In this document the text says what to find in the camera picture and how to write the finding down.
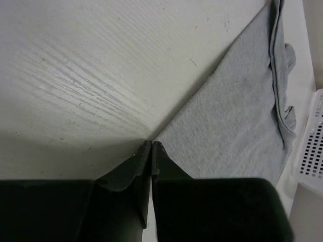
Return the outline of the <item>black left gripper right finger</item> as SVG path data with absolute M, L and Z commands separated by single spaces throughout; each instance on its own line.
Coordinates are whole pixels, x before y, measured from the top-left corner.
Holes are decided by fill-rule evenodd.
M 194 179 L 152 147 L 158 241 L 293 241 L 276 189 L 262 178 Z

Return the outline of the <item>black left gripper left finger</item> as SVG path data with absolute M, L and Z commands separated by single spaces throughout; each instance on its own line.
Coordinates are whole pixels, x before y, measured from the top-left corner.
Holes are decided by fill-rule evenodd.
M 141 241 L 151 142 L 98 179 L 1 181 L 1 241 Z

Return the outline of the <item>grey tank top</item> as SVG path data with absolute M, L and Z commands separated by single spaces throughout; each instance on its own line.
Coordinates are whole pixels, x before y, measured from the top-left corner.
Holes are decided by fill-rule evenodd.
M 284 40 L 283 7 L 269 1 L 261 9 L 158 136 L 191 177 L 278 183 L 296 126 L 294 107 L 286 105 L 296 55 Z

